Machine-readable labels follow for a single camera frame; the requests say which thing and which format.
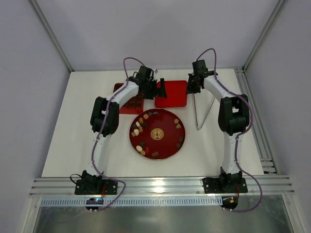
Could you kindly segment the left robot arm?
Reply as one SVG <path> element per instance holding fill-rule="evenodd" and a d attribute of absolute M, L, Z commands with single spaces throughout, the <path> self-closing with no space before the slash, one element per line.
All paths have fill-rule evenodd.
<path fill-rule="evenodd" d="M 164 78 L 157 81 L 154 74 L 154 70 L 142 65 L 133 76 L 126 74 L 126 81 L 112 95 L 95 99 L 90 118 L 91 130 L 95 136 L 94 146 L 90 163 L 78 176 L 80 179 L 74 182 L 76 195 L 115 195 L 118 184 L 125 184 L 121 180 L 104 175 L 104 169 L 100 166 L 110 138 L 119 126 L 120 108 L 139 92 L 144 99 L 167 97 Z"/>

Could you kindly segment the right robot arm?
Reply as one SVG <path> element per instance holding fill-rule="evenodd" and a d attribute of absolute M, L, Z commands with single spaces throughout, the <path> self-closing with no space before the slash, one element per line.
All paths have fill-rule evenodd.
<path fill-rule="evenodd" d="M 239 165 L 242 133 L 250 124 L 248 97 L 229 91 L 215 71 L 209 71 L 204 60 L 192 63 L 187 93 L 197 94 L 202 89 L 209 91 L 219 102 L 218 125 L 224 133 L 224 160 L 217 178 L 203 179 L 206 194 L 247 193 L 245 178 Z"/>

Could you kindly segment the metal tongs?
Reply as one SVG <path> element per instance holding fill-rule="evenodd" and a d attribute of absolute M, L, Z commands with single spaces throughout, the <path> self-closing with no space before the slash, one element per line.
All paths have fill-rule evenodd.
<path fill-rule="evenodd" d="M 200 131 L 204 126 L 214 102 L 215 97 L 209 92 L 192 94 L 194 122 L 197 131 Z"/>

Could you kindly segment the round dark red plate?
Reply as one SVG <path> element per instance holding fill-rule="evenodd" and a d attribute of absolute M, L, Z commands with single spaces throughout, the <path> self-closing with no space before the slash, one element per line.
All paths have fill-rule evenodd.
<path fill-rule="evenodd" d="M 157 114 L 153 114 L 152 116 L 149 116 L 148 119 L 145 119 L 143 115 L 148 115 L 149 112 L 157 112 Z M 143 123 L 146 122 L 148 124 L 146 128 L 144 128 L 142 123 L 140 123 L 140 118 L 143 118 Z M 178 124 L 181 125 L 180 129 L 176 128 L 177 124 L 174 124 L 175 119 L 179 120 Z M 132 125 L 136 124 L 136 122 L 140 123 L 143 131 L 139 132 L 138 135 L 132 136 L 131 132 L 134 132 Z M 145 142 L 145 146 L 142 147 L 142 150 L 145 151 L 145 148 L 149 147 L 150 151 L 148 153 L 145 152 L 145 155 L 141 156 L 151 160 L 164 160 L 174 156 L 181 150 L 185 142 L 185 138 L 186 128 L 182 120 L 173 112 L 165 109 L 155 108 L 146 110 L 139 114 L 130 124 L 130 144 L 134 150 L 141 155 L 141 151 L 137 151 L 136 146 L 139 145 L 140 142 Z M 176 146 L 177 143 L 181 144 L 181 148 Z M 153 157 L 152 153 L 154 152 L 158 152 L 159 155 Z"/>

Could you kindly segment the red chocolate box with tray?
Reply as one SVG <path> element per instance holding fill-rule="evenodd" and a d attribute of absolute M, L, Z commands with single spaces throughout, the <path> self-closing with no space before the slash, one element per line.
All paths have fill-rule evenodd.
<path fill-rule="evenodd" d="M 142 92 L 139 91 L 139 86 L 134 82 L 129 82 L 127 87 L 124 87 L 125 83 L 116 83 L 114 85 L 113 94 L 116 94 L 120 89 L 122 89 L 122 91 L 114 97 L 110 103 L 110 106 L 117 103 L 119 105 L 120 114 L 138 115 L 142 113 L 144 99 Z"/>

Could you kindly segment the red box lid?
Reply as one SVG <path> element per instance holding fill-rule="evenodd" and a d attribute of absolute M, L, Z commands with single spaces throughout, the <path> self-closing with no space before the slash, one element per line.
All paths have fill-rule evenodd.
<path fill-rule="evenodd" d="M 156 108 L 175 108 L 187 105 L 187 81 L 165 81 L 165 91 L 167 97 L 156 97 Z"/>

